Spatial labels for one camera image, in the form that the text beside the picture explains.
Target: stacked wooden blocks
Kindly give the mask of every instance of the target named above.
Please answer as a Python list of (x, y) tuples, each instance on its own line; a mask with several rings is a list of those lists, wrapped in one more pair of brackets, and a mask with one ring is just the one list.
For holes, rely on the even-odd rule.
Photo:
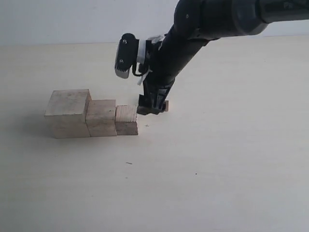
[(137, 106), (92, 100), (88, 89), (55, 90), (44, 117), (59, 139), (139, 134)]

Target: white table surface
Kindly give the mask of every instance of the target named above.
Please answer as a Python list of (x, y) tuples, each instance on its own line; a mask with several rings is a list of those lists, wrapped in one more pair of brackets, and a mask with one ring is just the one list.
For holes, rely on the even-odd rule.
[(115, 52), (0, 47), (1, 232), (309, 230), (308, 36), (212, 42), (139, 136), (53, 139), (53, 90), (137, 103)]

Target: wooden block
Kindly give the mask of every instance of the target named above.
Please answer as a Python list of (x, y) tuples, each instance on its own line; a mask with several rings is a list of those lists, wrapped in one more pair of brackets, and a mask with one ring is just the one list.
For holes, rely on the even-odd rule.
[(53, 91), (44, 117), (55, 138), (90, 137), (85, 120), (89, 101), (88, 89)]
[(169, 101), (167, 100), (167, 101), (165, 101), (165, 103), (166, 103), (166, 107), (165, 107), (165, 112), (168, 112), (169, 111)]
[(137, 106), (117, 106), (115, 124), (117, 135), (138, 135)]
[(93, 100), (89, 103), (86, 123), (91, 137), (117, 136), (116, 100)]

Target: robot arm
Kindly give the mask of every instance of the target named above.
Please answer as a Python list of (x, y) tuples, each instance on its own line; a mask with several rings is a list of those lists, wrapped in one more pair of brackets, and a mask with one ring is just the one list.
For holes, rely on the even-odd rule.
[(309, 0), (180, 0), (174, 24), (164, 36), (146, 41), (130, 33), (122, 36), (115, 72), (126, 79), (132, 67), (133, 74), (141, 77), (144, 90), (138, 114), (157, 115), (165, 110), (165, 99), (176, 76), (209, 42), (257, 35), (272, 22), (306, 19)]

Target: white wall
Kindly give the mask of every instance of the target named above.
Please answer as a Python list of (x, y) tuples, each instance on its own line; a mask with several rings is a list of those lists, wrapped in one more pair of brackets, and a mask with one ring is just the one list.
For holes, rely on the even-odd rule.
[[(116, 42), (167, 32), (178, 0), (0, 0), (0, 45)], [(262, 36), (309, 34), (309, 21), (276, 23)]]

